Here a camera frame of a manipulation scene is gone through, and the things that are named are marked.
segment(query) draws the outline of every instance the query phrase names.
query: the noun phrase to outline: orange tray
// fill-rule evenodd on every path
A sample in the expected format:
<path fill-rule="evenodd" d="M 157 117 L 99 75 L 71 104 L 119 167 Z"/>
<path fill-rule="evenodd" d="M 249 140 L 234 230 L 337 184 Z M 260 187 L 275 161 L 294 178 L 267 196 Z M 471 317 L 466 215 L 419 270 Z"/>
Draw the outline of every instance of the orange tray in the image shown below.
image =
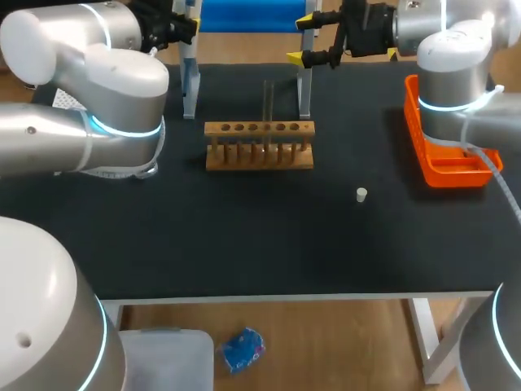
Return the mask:
<path fill-rule="evenodd" d="M 493 174 L 478 156 L 468 156 L 459 147 L 441 147 L 423 136 L 418 107 L 418 75 L 405 79 L 405 118 L 425 181 L 431 187 L 482 187 Z M 503 170 L 499 152 L 484 150 L 496 167 Z"/>

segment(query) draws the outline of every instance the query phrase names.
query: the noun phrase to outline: small cylinder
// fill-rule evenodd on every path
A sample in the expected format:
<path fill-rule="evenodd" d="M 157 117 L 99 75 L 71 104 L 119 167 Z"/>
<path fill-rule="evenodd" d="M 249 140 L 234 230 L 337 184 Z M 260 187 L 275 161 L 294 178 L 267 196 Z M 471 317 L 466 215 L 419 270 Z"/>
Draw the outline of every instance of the small cylinder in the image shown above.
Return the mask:
<path fill-rule="evenodd" d="M 212 153 L 217 153 L 217 137 L 212 137 Z"/>
<path fill-rule="evenodd" d="M 222 148 L 223 148 L 224 163 L 225 163 L 225 165 L 227 165 L 228 159 L 229 159 L 228 143 L 223 143 Z"/>
<path fill-rule="evenodd" d="M 282 163 L 282 153 L 284 152 L 284 150 L 282 149 L 282 144 L 279 143 L 277 145 L 277 163 L 281 164 Z"/>
<path fill-rule="evenodd" d="M 239 163 L 241 161 L 243 154 L 243 145 L 241 142 L 237 142 L 237 162 Z"/>
<path fill-rule="evenodd" d="M 308 149 L 308 138 L 304 137 L 304 140 L 302 140 L 302 145 L 300 147 L 300 150 L 305 151 L 306 149 Z"/>
<path fill-rule="evenodd" d="M 269 159 L 269 141 L 265 138 L 264 141 L 264 162 L 267 163 Z"/>
<path fill-rule="evenodd" d="M 360 187 L 359 189 L 357 189 L 357 201 L 362 203 L 366 200 L 366 197 L 367 197 L 367 190 L 364 189 L 363 187 Z"/>
<path fill-rule="evenodd" d="M 257 158 L 257 145 L 255 141 L 252 143 L 252 163 L 255 163 L 255 159 Z"/>
<path fill-rule="evenodd" d="M 295 156 L 296 156 L 296 144 L 293 143 L 291 145 L 291 163 L 293 163 L 295 161 Z"/>

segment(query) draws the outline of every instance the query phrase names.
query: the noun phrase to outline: test tube rack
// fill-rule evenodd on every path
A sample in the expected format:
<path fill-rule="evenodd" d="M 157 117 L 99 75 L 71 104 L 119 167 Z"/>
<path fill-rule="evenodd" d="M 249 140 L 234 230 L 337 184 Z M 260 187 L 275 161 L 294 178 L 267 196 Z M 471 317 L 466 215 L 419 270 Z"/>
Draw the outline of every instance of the test tube rack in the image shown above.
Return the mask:
<path fill-rule="evenodd" d="M 314 135 L 312 121 L 207 122 L 206 170 L 312 169 Z"/>

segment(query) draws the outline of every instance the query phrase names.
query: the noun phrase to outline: white cable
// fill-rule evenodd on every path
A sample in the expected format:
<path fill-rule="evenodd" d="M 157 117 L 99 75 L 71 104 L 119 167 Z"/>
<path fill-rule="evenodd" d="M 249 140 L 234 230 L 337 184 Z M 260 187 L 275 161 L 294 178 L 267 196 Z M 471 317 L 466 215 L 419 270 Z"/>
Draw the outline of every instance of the white cable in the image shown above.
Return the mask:
<path fill-rule="evenodd" d="M 495 90 L 488 93 L 488 100 L 490 100 L 495 94 L 500 94 L 505 90 L 504 86 L 496 86 Z M 515 218 L 517 218 L 519 225 L 521 225 L 521 208 L 518 205 L 518 202 L 515 200 L 512 191 L 506 184 L 505 179 L 497 169 L 496 165 L 490 160 L 490 158 L 483 152 L 483 150 L 476 145 L 472 145 L 466 142 L 466 133 L 469 128 L 469 124 L 471 122 L 472 117 L 481 109 L 484 105 L 479 105 L 473 108 L 467 109 L 464 113 L 465 121 L 463 122 L 462 127 L 462 135 L 461 135 L 461 146 L 465 151 L 469 151 L 479 156 L 479 158 L 487 165 L 488 169 L 492 171 L 494 178 L 497 180 L 497 184 L 505 194 L 506 199 L 508 200 L 510 207 L 514 211 Z"/>

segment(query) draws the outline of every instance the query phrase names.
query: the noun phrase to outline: black tabletop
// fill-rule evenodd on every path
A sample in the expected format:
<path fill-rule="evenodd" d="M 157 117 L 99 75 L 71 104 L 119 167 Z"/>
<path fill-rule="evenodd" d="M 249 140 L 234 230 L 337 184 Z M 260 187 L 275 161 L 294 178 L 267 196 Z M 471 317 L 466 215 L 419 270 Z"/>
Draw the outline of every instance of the black tabletop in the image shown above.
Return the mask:
<path fill-rule="evenodd" d="M 497 184 L 447 191 L 422 179 L 402 113 L 414 64 L 314 72 L 313 170 L 206 172 L 204 122 L 260 120 L 264 80 L 275 81 L 274 119 L 296 119 L 295 71 L 202 66 L 197 120 L 184 121 L 172 68 L 155 177 L 2 180 L 0 214 L 54 235 L 101 299 L 479 291 L 512 272 L 521 236 Z M 39 88 L 35 102 L 53 95 Z M 502 157 L 521 194 L 521 156 Z"/>

